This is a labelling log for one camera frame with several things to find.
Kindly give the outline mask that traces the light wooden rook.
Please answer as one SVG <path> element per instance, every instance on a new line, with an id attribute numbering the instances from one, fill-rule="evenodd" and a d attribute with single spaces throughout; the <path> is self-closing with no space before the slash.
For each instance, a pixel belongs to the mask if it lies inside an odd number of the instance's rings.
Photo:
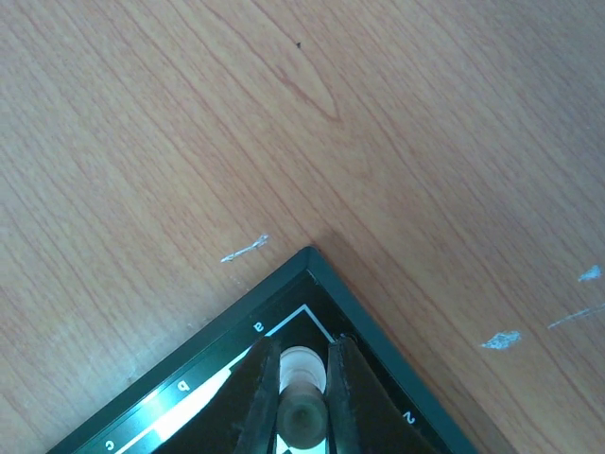
<path id="1" fill-rule="evenodd" d="M 321 357 L 305 346 L 280 356 L 277 434 L 295 449 L 315 448 L 326 438 L 328 410 L 324 393 L 327 374 Z"/>

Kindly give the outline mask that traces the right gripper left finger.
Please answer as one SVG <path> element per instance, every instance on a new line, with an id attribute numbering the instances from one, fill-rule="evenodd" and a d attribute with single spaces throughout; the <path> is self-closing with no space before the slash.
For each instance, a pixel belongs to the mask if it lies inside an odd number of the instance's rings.
<path id="1" fill-rule="evenodd" d="M 280 345 L 257 341 L 217 394 L 160 445 L 162 453 L 267 453 L 279 400 Z"/>

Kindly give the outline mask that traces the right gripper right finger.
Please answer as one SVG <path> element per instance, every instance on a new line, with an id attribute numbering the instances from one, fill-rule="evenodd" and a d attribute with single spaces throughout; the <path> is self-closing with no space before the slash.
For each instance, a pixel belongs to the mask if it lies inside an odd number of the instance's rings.
<path id="1" fill-rule="evenodd" d="M 326 406 L 329 453 L 437 453 L 404 421 L 355 340 L 339 336 L 328 348 Z"/>

